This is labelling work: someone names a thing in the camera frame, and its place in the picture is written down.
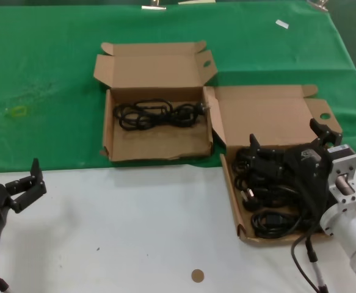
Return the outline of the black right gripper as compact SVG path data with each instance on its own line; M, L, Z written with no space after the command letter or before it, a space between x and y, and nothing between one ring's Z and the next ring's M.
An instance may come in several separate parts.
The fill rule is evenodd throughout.
M328 145L341 145L343 135L314 118L310 120L310 128L316 135L311 143L295 145L285 150L262 148L255 135L251 134L249 169L268 178L280 179L285 163L313 217L320 219L327 209L329 199Z

